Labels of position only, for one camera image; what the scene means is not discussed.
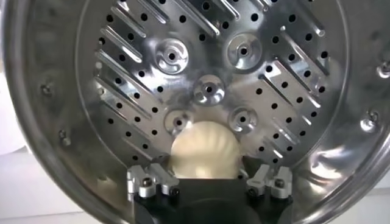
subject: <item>center hole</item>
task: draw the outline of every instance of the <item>center hole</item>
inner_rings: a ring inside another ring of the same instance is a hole
[[[169,59],[171,59],[171,60],[175,60],[176,55],[173,54],[173,53],[170,53],[170,54],[168,55],[168,57],[169,57]]]
[[[213,91],[213,87],[208,86],[206,87],[206,92],[211,93]]]
[[[242,48],[242,49],[241,49],[241,54],[242,54],[242,55],[248,54],[248,50],[247,50],[246,48]]]

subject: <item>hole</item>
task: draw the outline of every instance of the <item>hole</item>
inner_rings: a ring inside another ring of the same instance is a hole
[[[313,39],[313,35],[311,33],[306,34],[305,40],[311,41]]]
[[[227,29],[227,28],[229,28],[229,23],[228,22],[223,22],[222,23],[222,28],[224,28],[224,29]]]
[[[273,42],[274,44],[279,43],[279,37],[278,37],[278,36],[272,37],[272,42]]]
[[[295,54],[290,54],[290,55],[288,56],[288,59],[289,59],[290,61],[294,61],[294,60],[295,60]]]
[[[206,88],[206,92],[211,93],[212,91],[213,91],[213,88],[212,88],[212,87],[208,86],[208,87]]]
[[[121,78],[116,78],[116,79],[115,79],[115,83],[116,83],[116,84],[121,84],[121,83],[122,83]]]
[[[210,3],[208,3],[208,2],[203,2],[203,4],[202,4],[202,9],[203,9],[203,10],[209,10],[209,9],[210,9]]]
[[[119,60],[120,61],[125,61],[126,57],[123,54],[121,54],[121,55],[119,55]]]
[[[252,14],[252,16],[250,16],[250,19],[255,22],[258,20],[258,15],[256,13]]]
[[[105,39],[100,37],[99,38],[99,44],[104,45],[105,44]]]
[[[107,20],[107,22],[109,22],[109,23],[112,23],[114,21],[114,18],[111,15],[107,15],[105,20]]]
[[[200,40],[200,41],[205,41],[205,40],[206,40],[206,35],[200,34],[200,35],[199,35],[199,40]]]
[[[305,73],[303,73],[303,75],[307,78],[311,75],[311,71],[307,70]]]
[[[323,51],[323,52],[321,53],[321,58],[325,59],[325,58],[327,58],[327,57],[328,57],[328,52],[327,52],[327,51]]]
[[[319,89],[318,89],[318,91],[320,92],[320,93],[323,93],[323,92],[325,92],[325,87],[320,87]]]
[[[169,57],[169,59],[171,59],[171,60],[175,60],[176,55],[173,54],[173,53],[170,53],[170,54],[168,55],[168,57]]]
[[[287,88],[287,86],[288,86],[288,82],[283,82],[282,83],[282,88]]]
[[[129,40],[134,40],[134,34],[132,33],[127,34],[127,37]]]
[[[303,101],[303,98],[302,98],[302,97],[298,97],[298,98],[297,98],[297,103],[302,103],[302,101]]]
[[[242,55],[248,54],[248,50],[247,50],[245,47],[242,48],[242,49],[241,49],[241,54],[242,54]]]
[[[185,21],[187,21],[187,18],[186,18],[185,16],[181,15],[181,16],[179,17],[179,21],[180,21],[181,23],[185,23]]]
[[[262,89],[260,89],[260,88],[256,89],[256,94],[257,94],[257,95],[260,95],[260,94],[262,94],[262,93],[263,93],[263,90],[262,90]]]
[[[295,22],[295,20],[297,20],[297,17],[294,14],[292,14],[288,17],[288,21],[291,23]]]
[[[141,20],[142,20],[142,21],[146,21],[146,20],[147,20],[147,14],[142,13],[142,14],[141,14]]]
[[[266,72],[272,72],[273,68],[271,65],[267,66],[266,68]]]

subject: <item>screw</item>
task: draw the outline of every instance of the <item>screw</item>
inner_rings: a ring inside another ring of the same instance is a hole
[[[377,74],[383,79],[390,77],[390,61],[383,62],[382,65],[378,66]]]
[[[66,131],[64,130],[60,130],[59,132],[59,137],[61,139],[61,143],[64,145],[64,146],[69,146],[72,144],[72,141],[69,137],[66,136]]]
[[[172,188],[170,191],[169,191],[169,194],[171,196],[176,196],[180,193],[180,190],[178,188]]]
[[[47,85],[41,85],[41,92],[44,96],[47,96],[47,97],[52,96],[51,89]]]
[[[363,131],[372,133],[377,127],[378,120],[379,114],[377,112],[370,111],[367,113],[366,117],[360,121],[360,127]]]
[[[153,181],[149,177],[146,177],[142,180],[142,187],[150,187]]]
[[[257,195],[257,190],[254,189],[254,188],[250,188],[250,189],[248,190],[248,194],[249,194],[249,196],[251,196],[251,197],[257,197],[257,196],[258,196],[258,195]]]
[[[275,180],[275,187],[284,188],[285,187],[285,181],[282,180],[282,179],[276,179]]]

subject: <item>metal bracket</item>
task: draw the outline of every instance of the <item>metal bracket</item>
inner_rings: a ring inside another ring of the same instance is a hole
[[[293,178],[289,168],[281,167],[278,174],[272,179],[269,187],[275,198],[286,199],[292,194]]]
[[[161,191],[165,195],[177,195],[179,193],[178,185],[179,180],[167,173],[161,165],[153,163],[148,168],[150,174],[156,177],[158,183],[161,185]]]
[[[253,178],[246,181],[247,191],[250,196],[257,197],[264,194],[267,185],[266,177],[269,172],[269,165],[262,165]]]
[[[156,185],[161,185],[161,191],[165,195],[177,195],[179,193],[179,180],[165,171],[158,163],[151,164],[147,169],[141,166],[132,166],[127,171],[127,192],[130,195],[137,194],[141,198],[150,198],[156,194]]]
[[[279,168],[278,174],[269,178],[271,171],[269,165],[261,165],[253,178],[248,179],[247,193],[252,197],[258,197],[264,194],[267,187],[271,188],[271,195],[275,198],[286,199],[292,194],[293,176],[289,168]]]

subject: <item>pleated dough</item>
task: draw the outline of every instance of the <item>pleated dough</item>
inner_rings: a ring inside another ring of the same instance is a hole
[[[171,166],[178,178],[236,178],[240,147],[233,133],[215,122],[198,122],[184,129],[171,150]]]

